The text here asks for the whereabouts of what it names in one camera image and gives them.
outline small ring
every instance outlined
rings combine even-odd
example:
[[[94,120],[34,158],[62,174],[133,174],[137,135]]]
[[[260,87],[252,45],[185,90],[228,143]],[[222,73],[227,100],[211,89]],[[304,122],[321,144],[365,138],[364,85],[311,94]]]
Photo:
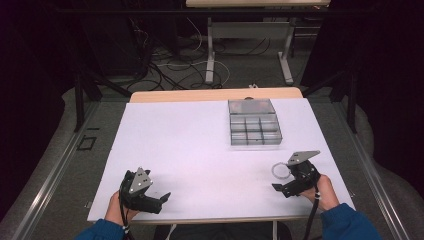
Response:
[[[287,174],[287,176],[278,176],[277,174],[275,174],[275,168],[278,166],[278,165],[284,165],[284,166],[287,166],[287,164],[285,164],[285,163],[283,163],[283,162],[279,162],[279,163],[276,163],[276,164],[274,164],[274,166],[272,166],[272,169],[271,169],[271,172],[272,172],[272,175],[274,175],[274,177],[275,178],[278,178],[278,179],[287,179],[288,177],[290,177],[290,171],[289,171],[289,174]]]

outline gray carpet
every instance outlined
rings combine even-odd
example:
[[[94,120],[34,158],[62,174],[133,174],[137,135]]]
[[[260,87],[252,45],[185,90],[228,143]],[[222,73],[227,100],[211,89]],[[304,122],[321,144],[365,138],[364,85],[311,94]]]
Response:
[[[261,40],[230,40],[222,42],[226,47],[225,52],[230,50],[236,53],[245,53],[256,46]],[[258,56],[224,56],[218,55],[216,60],[224,63],[229,71],[230,78],[224,88],[245,88],[249,84],[256,83],[259,87],[283,87],[281,69],[277,61],[276,51],[282,42],[271,41],[271,46],[265,54]],[[305,67],[309,51],[313,45],[313,38],[299,39],[296,43],[295,58],[289,59],[292,75],[298,86]],[[186,54],[194,54],[192,50],[186,50]],[[223,80],[227,77],[227,70],[216,65],[216,70]],[[194,82],[201,80],[196,75],[194,69],[184,71],[171,71],[163,67],[163,71],[172,76],[173,79],[182,80],[181,84],[189,87]],[[156,79],[157,75],[149,74],[146,79]],[[114,81],[126,83],[124,78],[117,78]],[[170,90],[171,86],[164,83],[163,86]],[[131,91],[146,90],[152,87],[149,82],[138,82],[131,85]],[[0,224],[0,238],[12,239],[19,230],[19,226],[24,220],[28,210],[31,208],[37,194],[42,190],[43,184],[54,169],[64,152],[70,149],[69,162],[64,168],[63,175],[59,176],[59,183],[54,187],[54,193],[48,204],[41,209],[40,214],[34,220],[34,227],[30,229],[30,239],[72,239],[82,229],[90,226],[86,221],[89,209],[86,203],[94,199],[103,173],[109,150],[113,144],[119,122],[124,111],[125,102],[112,90],[102,87],[105,97],[100,103],[86,103],[87,109],[95,109],[92,118],[88,119],[86,125],[81,130],[76,146],[72,149],[69,146],[73,138],[73,128],[75,126],[74,94],[72,91],[66,93],[63,98],[66,101],[66,111],[55,136],[46,150],[37,169],[31,176],[26,188],[10,209],[7,216]],[[310,102],[316,114],[317,120],[327,140],[333,157],[342,173],[348,189],[355,194],[353,202],[358,210],[364,212],[376,226],[383,239],[396,239],[387,224],[379,202],[376,201],[372,189],[370,189],[360,164],[360,156],[354,148],[351,138],[345,129],[345,122],[338,116],[337,104],[328,100],[328,89],[322,89],[311,96]],[[366,115],[357,112],[358,137],[366,150],[372,155],[372,129],[366,120]],[[89,147],[90,141],[95,142],[91,150],[81,150]],[[420,239],[424,232],[420,226],[424,226],[423,218],[420,216],[424,212],[422,199],[414,192],[408,183],[388,172],[384,168],[377,166],[380,177],[385,188],[393,199],[393,206],[399,213],[399,218],[408,230],[410,239]],[[305,220],[285,222],[291,229],[294,239],[301,239],[304,233]],[[134,225],[133,232],[136,239],[152,239],[155,226]],[[317,218],[314,221],[311,238],[321,235],[321,223]]]

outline gray floor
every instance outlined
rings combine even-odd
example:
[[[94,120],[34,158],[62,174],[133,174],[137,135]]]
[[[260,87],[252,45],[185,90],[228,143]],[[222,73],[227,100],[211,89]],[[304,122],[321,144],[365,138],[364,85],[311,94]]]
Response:
[[[313,40],[312,37],[299,39],[295,58],[289,60],[296,86],[300,84]],[[226,52],[231,50],[245,53],[259,42],[260,40],[227,40],[222,42],[222,45],[226,47]],[[217,56],[216,60],[225,64],[230,72],[224,88],[244,88],[252,83],[259,87],[286,86],[277,61],[276,52],[280,50],[279,46],[281,42],[272,41],[269,50],[258,56]],[[264,45],[261,47],[258,52],[264,49]],[[217,72],[225,79],[228,71],[225,67],[216,66]],[[180,72],[164,69],[173,79],[182,79],[194,72],[192,69]],[[114,81],[125,82],[122,78]],[[199,77],[193,75],[183,83],[189,86],[195,81],[198,82]],[[131,86],[130,90],[146,90],[150,87],[149,83],[138,83]],[[128,100],[108,88],[102,88],[102,92],[105,97],[101,102],[86,103],[87,116],[90,118],[77,134],[73,134],[76,122],[74,94],[72,90],[64,94],[66,110],[60,126],[26,188],[1,222],[1,239],[23,239],[23,236],[27,239],[71,239],[90,225],[86,222],[89,209],[85,205],[94,199]],[[356,119],[359,132],[353,136],[343,119],[343,104],[330,103],[328,92],[329,89],[323,89],[309,99],[347,187],[355,195],[355,206],[370,218],[383,239],[420,239],[424,234],[421,229],[424,220],[420,216],[424,212],[423,200],[409,184],[380,166],[376,166],[378,175],[371,178],[367,175],[364,167],[371,166],[372,170],[374,165],[372,158],[369,158],[372,156],[373,141],[372,129],[366,115],[358,109]],[[78,143],[84,137],[96,138],[91,151],[78,150]],[[371,165],[364,165],[364,158]],[[47,184],[46,180],[55,180],[53,182],[57,184]],[[377,186],[376,191],[375,187],[370,187],[375,181],[381,182],[383,188]],[[42,193],[45,192],[50,193],[51,198],[42,198]],[[45,201],[37,202],[37,197]],[[302,238],[305,220],[290,221],[286,224],[290,227],[294,239]],[[155,226],[135,225],[133,231],[136,239],[148,240],[152,238],[154,228]],[[316,219],[311,237],[320,236],[320,228],[320,220]]]

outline white paper sheet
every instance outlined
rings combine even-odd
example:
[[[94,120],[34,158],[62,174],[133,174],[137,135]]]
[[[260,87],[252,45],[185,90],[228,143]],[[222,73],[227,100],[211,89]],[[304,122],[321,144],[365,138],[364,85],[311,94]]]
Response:
[[[230,146],[227,101],[129,103],[110,152],[88,221],[103,218],[127,170],[151,170],[147,195],[171,192],[160,214],[142,213],[144,223],[296,218],[309,215],[303,197],[285,198],[272,183],[271,168],[295,151],[319,150],[310,161],[330,176],[341,202],[351,207],[346,186],[306,99],[272,99],[281,145],[244,150]]]

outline wooden table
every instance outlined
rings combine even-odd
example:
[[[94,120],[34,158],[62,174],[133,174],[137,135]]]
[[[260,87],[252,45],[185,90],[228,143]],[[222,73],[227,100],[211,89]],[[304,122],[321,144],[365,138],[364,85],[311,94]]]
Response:
[[[228,99],[270,98],[283,141],[260,148],[230,144]],[[285,198],[271,168],[295,151],[320,150],[311,162],[331,177],[341,202],[353,203],[307,99],[297,88],[217,89],[134,93],[109,154],[88,221],[104,217],[127,170],[151,170],[146,194],[171,196],[143,224],[272,221],[307,217],[312,204]],[[282,166],[280,171],[288,171]]]

